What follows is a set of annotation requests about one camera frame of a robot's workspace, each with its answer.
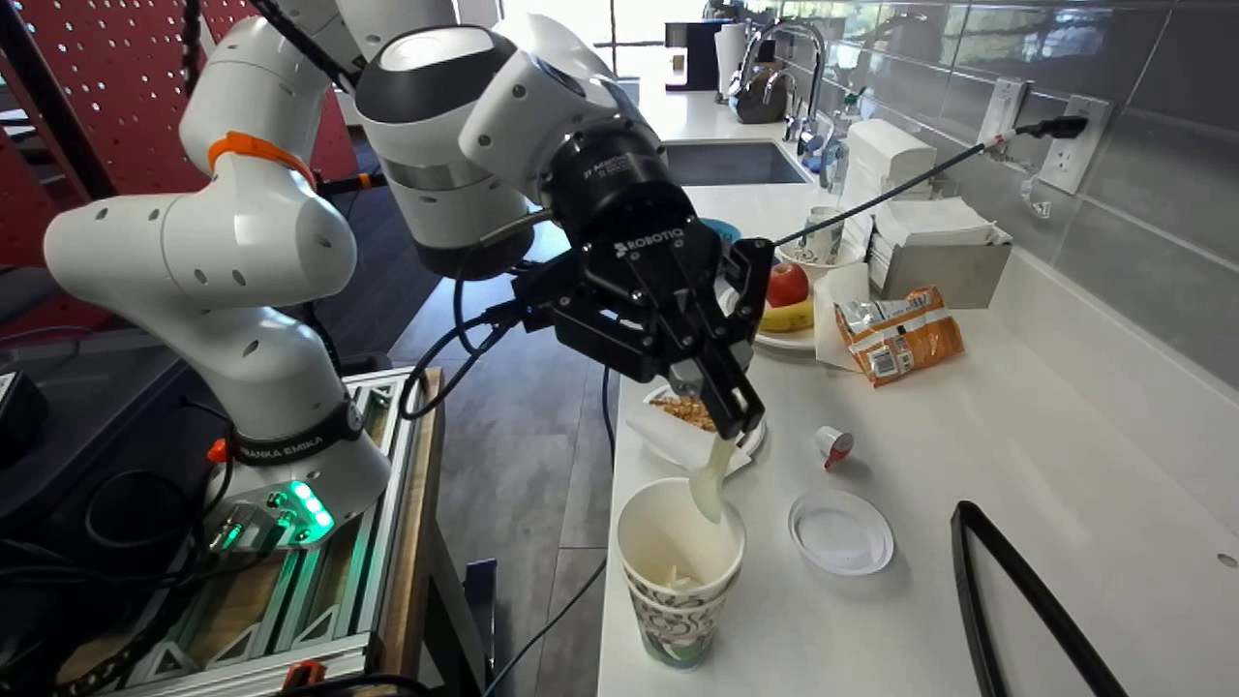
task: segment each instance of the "electrical outlet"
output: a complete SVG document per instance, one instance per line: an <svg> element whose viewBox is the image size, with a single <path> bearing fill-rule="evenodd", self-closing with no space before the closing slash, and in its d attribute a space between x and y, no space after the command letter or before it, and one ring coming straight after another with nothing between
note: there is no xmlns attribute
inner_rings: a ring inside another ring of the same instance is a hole
<svg viewBox="0 0 1239 697"><path fill-rule="evenodd" d="M1020 119L1022 106L1029 103L1029 91L1034 91L1029 82L999 79L990 106L982 108L977 143L1012 139L1015 119Z"/></svg>
<svg viewBox="0 0 1239 697"><path fill-rule="evenodd" d="M1108 131L1111 103L1074 95L1064 106L1064 117L1084 117L1087 128L1075 139L1055 139L1038 177L1064 196L1080 196L1080 183L1095 161L1100 135Z"/></svg>

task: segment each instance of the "sink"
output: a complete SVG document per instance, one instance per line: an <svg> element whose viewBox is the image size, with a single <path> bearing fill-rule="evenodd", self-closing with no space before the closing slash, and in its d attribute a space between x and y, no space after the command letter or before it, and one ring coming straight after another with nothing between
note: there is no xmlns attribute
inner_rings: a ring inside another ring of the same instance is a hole
<svg viewBox="0 0 1239 697"><path fill-rule="evenodd" d="M773 143L667 143L676 185L806 183Z"/></svg>

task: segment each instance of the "orange ring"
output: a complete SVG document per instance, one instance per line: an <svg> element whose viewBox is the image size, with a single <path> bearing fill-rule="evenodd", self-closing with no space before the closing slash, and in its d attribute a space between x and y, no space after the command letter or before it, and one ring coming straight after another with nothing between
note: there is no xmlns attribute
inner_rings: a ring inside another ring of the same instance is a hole
<svg viewBox="0 0 1239 697"><path fill-rule="evenodd" d="M223 157L272 161L272 163L284 163L287 170L297 170L305 183L315 183L309 167L297 157L247 131L223 131L223 139L209 143L204 149L209 170L218 170L218 161Z"/></svg>

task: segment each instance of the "kitchen counter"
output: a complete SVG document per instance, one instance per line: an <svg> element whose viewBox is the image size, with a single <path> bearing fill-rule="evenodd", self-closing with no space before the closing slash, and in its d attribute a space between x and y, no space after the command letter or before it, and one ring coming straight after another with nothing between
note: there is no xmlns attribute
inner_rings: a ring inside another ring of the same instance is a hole
<svg viewBox="0 0 1239 697"><path fill-rule="evenodd" d="M696 97L647 97L675 135L759 139ZM749 233L800 227L813 185L691 190L710 216ZM1129 692L1237 692L1239 687L1239 399L1219 379L1092 303L1055 269L1015 254L990 312L958 313L969 356L891 387L759 350L768 441L724 496L744 516L749 561L705 667L656 664L626 605L621 553L604 583L600 697L621 692L977 692L954 591L949 516L977 501L1026 553ZM675 476L643 455L621 387L613 531L625 501ZM829 476L813 427L856 434ZM887 574L831 583L785 535L800 491L844 489L893 531ZM1020 594L982 567L982 602L1015 692L1087 692Z"/></svg>

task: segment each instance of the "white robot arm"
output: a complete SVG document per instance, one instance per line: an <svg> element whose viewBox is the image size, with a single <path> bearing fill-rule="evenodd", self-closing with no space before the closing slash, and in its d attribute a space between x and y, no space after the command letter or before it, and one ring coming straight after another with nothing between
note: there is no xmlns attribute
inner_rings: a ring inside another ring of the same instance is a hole
<svg viewBox="0 0 1239 697"><path fill-rule="evenodd" d="M231 459L261 482L240 501L320 541L386 483L320 340L272 312L336 294L358 264L301 167L320 61L360 75L368 143L433 270L511 270L509 308L528 328L554 327L625 375L700 393L724 439L754 427L744 361L772 246L724 250L696 221L661 143L572 33L524 21L504 38L453 24L453 0L261 7L272 24L244 21L218 45L181 117L186 157L212 183L94 202L47 233L67 290L150 328L212 387L235 421ZM491 241L529 205L568 233L565 255L524 264L529 233Z"/></svg>

